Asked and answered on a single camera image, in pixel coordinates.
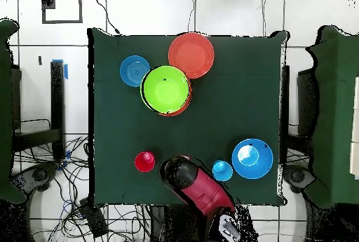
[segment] red plate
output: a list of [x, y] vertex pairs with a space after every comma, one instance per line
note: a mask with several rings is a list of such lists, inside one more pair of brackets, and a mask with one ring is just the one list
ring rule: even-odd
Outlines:
[[212, 44], [205, 36], [196, 32], [178, 36], [168, 51], [170, 65], [181, 69], [191, 79], [207, 73], [214, 59]]

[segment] dark green tablecloth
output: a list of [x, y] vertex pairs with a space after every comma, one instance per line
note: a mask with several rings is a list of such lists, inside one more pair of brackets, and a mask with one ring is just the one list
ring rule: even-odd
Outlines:
[[[207, 167], [217, 159], [231, 163], [242, 140], [268, 143], [274, 162], [259, 180], [233, 172], [226, 182], [243, 203], [281, 205], [278, 188], [278, 117], [280, 45], [285, 32], [271, 38], [210, 36], [215, 61], [193, 80], [193, 98], [180, 115], [160, 116], [145, 106], [140, 88], [127, 86], [119, 75], [122, 61], [140, 55], [151, 68], [168, 64], [176, 36], [109, 36], [92, 29], [95, 52], [95, 202], [181, 203], [161, 182], [158, 165], [178, 154], [198, 157]], [[138, 153], [155, 153], [149, 173], [137, 171]]]

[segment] lime green plate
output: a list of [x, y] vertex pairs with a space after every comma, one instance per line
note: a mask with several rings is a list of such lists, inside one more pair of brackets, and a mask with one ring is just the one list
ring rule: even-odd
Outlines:
[[161, 66], [144, 75], [141, 96], [152, 110], [169, 114], [179, 110], [189, 97], [189, 80], [180, 69]]

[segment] blue plate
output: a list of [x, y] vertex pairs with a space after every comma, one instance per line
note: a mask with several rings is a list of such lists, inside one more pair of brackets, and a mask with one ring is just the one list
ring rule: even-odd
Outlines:
[[246, 139], [234, 149], [232, 165], [240, 176], [258, 179], [272, 168], [273, 153], [267, 143], [259, 139]]
[[215, 161], [212, 172], [216, 180], [227, 181], [232, 177], [233, 169], [226, 161]]
[[144, 58], [131, 55], [121, 63], [120, 76], [127, 85], [138, 87], [149, 70], [149, 63]]

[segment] white tile floor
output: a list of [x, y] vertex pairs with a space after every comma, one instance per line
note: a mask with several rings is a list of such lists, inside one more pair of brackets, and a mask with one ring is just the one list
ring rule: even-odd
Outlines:
[[[196, 0], [196, 30], [209, 34], [236, 36], [269, 36], [274, 31], [290, 33], [286, 62], [290, 66], [290, 132], [296, 133], [297, 73], [313, 66], [311, 56], [304, 50], [314, 44], [318, 28], [335, 24], [345, 32], [359, 32], [359, 4], [357, 0]], [[108, 10], [110, 22], [123, 34], [179, 34], [194, 30], [192, 0], [99, 0]], [[56, 0], [56, 9], [46, 10], [50, 19], [76, 19], [77, 0]], [[62, 59], [69, 67], [65, 79], [67, 141], [85, 137], [88, 132], [88, 38], [87, 27], [99, 27], [115, 34], [107, 23], [106, 14], [96, 0], [82, 0], [82, 24], [44, 25], [41, 22], [41, 0], [0, 0], [0, 18], [10, 18], [20, 24], [20, 30], [10, 40], [13, 61], [22, 70], [22, 120], [50, 118], [51, 60]], [[46, 128], [46, 122], [24, 123], [23, 130]], [[82, 147], [75, 155], [86, 159]], [[29, 166], [15, 162], [14, 172]], [[88, 178], [82, 169], [81, 179]], [[56, 179], [62, 185], [63, 196], [69, 198], [69, 185], [59, 171]], [[75, 181], [79, 198], [87, 196], [88, 181]], [[282, 207], [250, 206], [259, 242], [303, 242], [306, 233], [306, 211], [303, 197], [293, 194], [283, 183], [283, 196], [287, 204]], [[36, 192], [31, 207], [32, 231], [51, 230], [58, 223], [63, 209], [60, 189], [55, 181], [44, 193]], [[104, 209], [110, 228], [116, 232], [131, 230], [133, 206], [109, 206]], [[125, 219], [117, 220], [120, 215]], [[122, 242], [125, 237], [114, 234], [104, 238], [107, 242]], [[46, 242], [49, 232], [35, 235], [36, 241]], [[141, 242], [143, 230], [136, 233]], [[86, 237], [87, 242], [94, 242]], [[81, 238], [66, 238], [58, 242], [84, 242]]]

